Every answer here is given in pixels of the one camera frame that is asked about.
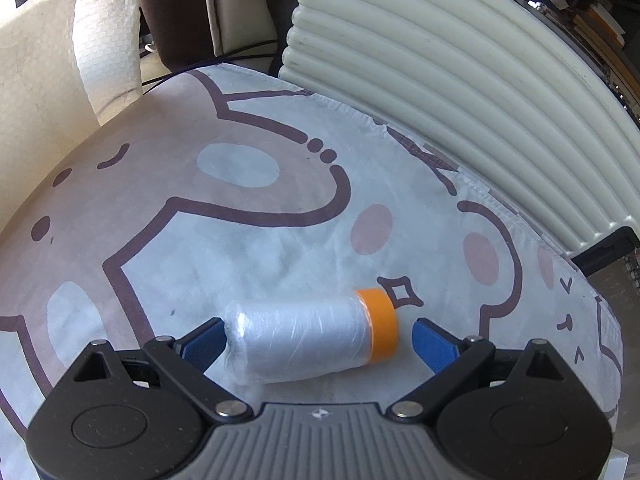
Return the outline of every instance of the blue gripper pad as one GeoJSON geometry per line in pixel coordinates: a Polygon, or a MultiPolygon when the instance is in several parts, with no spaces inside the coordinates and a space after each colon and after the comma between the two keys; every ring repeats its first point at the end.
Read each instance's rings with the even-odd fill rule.
{"type": "Polygon", "coordinates": [[[219,317],[214,317],[177,343],[180,357],[204,373],[226,347],[225,324],[219,317]]]}
{"type": "Polygon", "coordinates": [[[460,356],[462,341],[423,317],[415,321],[411,340],[414,352],[435,374],[460,356]]]}

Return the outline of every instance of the brown outline drawing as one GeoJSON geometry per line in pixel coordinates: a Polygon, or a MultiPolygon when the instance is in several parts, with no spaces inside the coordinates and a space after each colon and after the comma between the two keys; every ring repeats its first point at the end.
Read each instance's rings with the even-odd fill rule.
{"type": "Polygon", "coordinates": [[[575,349],[574,365],[578,364],[578,357],[582,361],[584,361],[584,354],[582,353],[582,349],[580,348],[580,345],[578,345],[578,348],[575,349]]]}
{"type": "Polygon", "coordinates": [[[504,225],[500,218],[498,218],[498,215],[486,206],[470,200],[461,200],[458,202],[458,210],[463,213],[479,214],[491,222],[502,235],[502,239],[507,244],[509,254],[513,260],[513,289],[511,290],[510,296],[503,303],[497,305],[483,304],[480,307],[478,335],[489,339],[489,325],[491,320],[508,316],[514,311],[516,306],[518,306],[518,302],[522,295],[522,263],[513,243],[513,238],[511,238],[511,234],[507,229],[507,226],[504,225]]]}
{"type": "Polygon", "coordinates": [[[560,285],[562,285],[562,288],[564,288],[564,291],[567,294],[571,294],[571,286],[574,284],[574,279],[570,276],[569,277],[569,281],[568,282],[564,282],[564,280],[562,278],[560,278],[560,285]]]}
{"type": "MultiPolygon", "coordinates": [[[[598,346],[600,348],[600,352],[604,356],[611,359],[611,361],[613,361],[613,364],[616,365],[616,368],[618,369],[618,373],[620,374],[620,385],[622,386],[622,365],[620,364],[620,361],[618,360],[618,357],[614,354],[613,350],[608,346],[604,346],[602,344],[602,305],[601,305],[602,298],[600,296],[596,296],[594,299],[596,300],[596,309],[597,309],[596,316],[598,318],[598,346]]],[[[618,398],[618,402],[616,403],[615,407],[612,410],[609,410],[608,412],[604,412],[604,415],[607,417],[607,419],[611,419],[616,415],[619,402],[620,402],[620,398],[618,398]]]]}
{"type": "Polygon", "coordinates": [[[385,278],[384,276],[378,276],[376,281],[385,289],[386,294],[394,306],[394,310],[405,305],[424,306],[424,301],[415,293],[414,288],[411,285],[411,280],[408,276],[401,276],[400,278],[385,278]],[[402,286],[404,286],[406,298],[398,298],[396,296],[394,288],[400,288],[402,286]]]}
{"type": "Polygon", "coordinates": [[[556,330],[564,329],[567,329],[569,332],[574,329],[574,318],[571,317],[571,314],[567,314],[564,321],[556,325],[556,330]]]}
{"type": "Polygon", "coordinates": [[[440,160],[437,156],[431,155],[431,153],[424,152],[423,150],[420,149],[420,147],[418,147],[418,145],[415,142],[405,137],[400,132],[397,132],[391,126],[387,126],[386,130],[388,131],[389,135],[392,136],[395,140],[397,140],[398,143],[404,149],[406,149],[415,158],[418,158],[419,160],[423,161],[430,168],[430,170],[433,171],[433,174],[437,177],[439,181],[441,181],[441,183],[444,184],[444,186],[447,188],[447,191],[449,191],[449,194],[451,196],[456,196],[458,194],[458,191],[456,190],[456,186],[453,185],[453,182],[450,181],[442,173],[440,173],[440,170],[455,171],[457,173],[458,170],[456,170],[456,168],[450,166],[443,160],[440,160]]]}
{"type": "Polygon", "coordinates": [[[18,414],[15,413],[15,410],[11,407],[9,401],[6,400],[2,390],[0,390],[0,412],[2,412],[6,417],[6,420],[8,420],[9,424],[14,428],[15,433],[20,435],[21,439],[24,440],[24,435],[27,433],[27,427],[22,423],[18,414]]]}
{"type": "MultiPolygon", "coordinates": [[[[20,341],[22,353],[27,361],[29,371],[31,372],[33,379],[36,381],[38,388],[42,392],[42,395],[46,397],[52,390],[52,386],[49,382],[49,378],[44,372],[44,368],[42,368],[42,364],[40,364],[36,351],[33,348],[33,342],[31,342],[31,336],[29,336],[24,316],[21,314],[18,316],[0,316],[0,332],[17,333],[18,341],[20,341]]],[[[27,428],[9,404],[9,401],[4,396],[2,390],[0,390],[0,412],[2,412],[6,417],[6,420],[9,421],[9,424],[14,428],[15,432],[24,439],[27,428]]]]}
{"type": "MultiPolygon", "coordinates": [[[[288,90],[274,90],[261,92],[243,92],[239,94],[223,94],[220,88],[207,75],[193,70],[188,72],[198,79],[207,89],[216,108],[217,117],[221,120],[250,124],[258,128],[269,130],[298,144],[305,144],[308,137],[304,132],[287,124],[279,123],[269,118],[260,117],[245,112],[230,110],[229,101],[252,99],[256,97],[281,95],[309,95],[307,91],[292,92],[288,90]]],[[[122,267],[138,254],[174,217],[178,212],[217,218],[228,222],[259,227],[306,227],[327,222],[344,211],[351,199],[351,184],[343,168],[336,164],[329,167],[329,172],[335,181],[334,198],[325,206],[304,213],[265,213],[232,209],[211,203],[187,200],[181,197],[170,197],[154,218],[135,235],[123,248],[102,264],[108,281],[113,287],[116,297],[129,320],[133,332],[140,345],[153,336],[151,324],[138,299],[132,285],[127,279],[122,267]]]]}
{"type": "Polygon", "coordinates": [[[31,375],[33,375],[33,379],[36,381],[38,388],[46,397],[51,391],[52,386],[33,348],[24,316],[22,314],[18,314],[18,316],[0,316],[0,332],[15,332],[18,334],[18,340],[20,341],[20,346],[22,347],[22,352],[24,353],[24,358],[27,361],[31,375]]]}

